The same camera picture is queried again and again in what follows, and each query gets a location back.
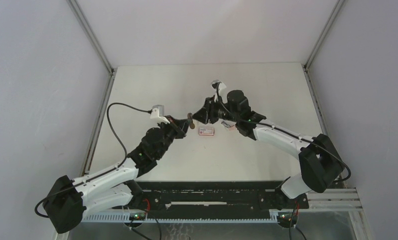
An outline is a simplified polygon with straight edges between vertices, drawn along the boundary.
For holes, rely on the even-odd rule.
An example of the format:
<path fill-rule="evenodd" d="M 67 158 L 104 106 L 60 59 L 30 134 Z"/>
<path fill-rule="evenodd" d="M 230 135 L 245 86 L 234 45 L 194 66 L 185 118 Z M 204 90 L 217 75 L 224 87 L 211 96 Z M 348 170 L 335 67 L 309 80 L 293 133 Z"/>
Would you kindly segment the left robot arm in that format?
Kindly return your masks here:
<path fill-rule="evenodd" d="M 167 116 L 167 122 L 146 131 L 140 144 L 114 165 L 83 177 L 59 177 L 42 206 L 59 234 L 74 229 L 85 217 L 116 206 L 140 207 L 144 196 L 134 180 L 151 171 L 175 139 L 183 139 L 191 119 Z"/>

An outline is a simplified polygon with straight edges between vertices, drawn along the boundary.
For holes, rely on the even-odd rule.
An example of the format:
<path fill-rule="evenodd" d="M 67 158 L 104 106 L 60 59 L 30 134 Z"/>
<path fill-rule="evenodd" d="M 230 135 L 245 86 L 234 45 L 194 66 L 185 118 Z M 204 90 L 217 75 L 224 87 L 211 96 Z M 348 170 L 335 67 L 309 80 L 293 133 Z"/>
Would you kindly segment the pink white stapler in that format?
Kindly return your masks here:
<path fill-rule="evenodd" d="M 234 131 L 236 130 L 236 123 L 231 121 L 222 120 L 221 125 L 224 127 L 226 131 Z"/>

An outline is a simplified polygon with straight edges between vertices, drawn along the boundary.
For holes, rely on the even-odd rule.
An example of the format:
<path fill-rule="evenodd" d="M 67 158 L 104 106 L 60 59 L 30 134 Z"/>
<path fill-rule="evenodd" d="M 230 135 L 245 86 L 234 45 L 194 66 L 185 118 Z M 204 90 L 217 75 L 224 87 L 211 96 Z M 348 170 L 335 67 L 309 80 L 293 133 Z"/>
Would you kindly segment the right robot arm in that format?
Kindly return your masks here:
<path fill-rule="evenodd" d="M 226 99 L 224 102 L 218 92 L 207 97 L 192 117 L 202 124 L 233 122 L 242 136 L 273 145 L 298 160 L 300 172 L 276 188 L 280 207 L 289 208 L 298 196 L 310 191 L 323 193 L 331 184 L 345 181 L 340 177 L 343 171 L 351 173 L 327 135 L 300 135 L 267 121 L 266 116 L 252 110 L 241 90 L 230 91 Z"/>

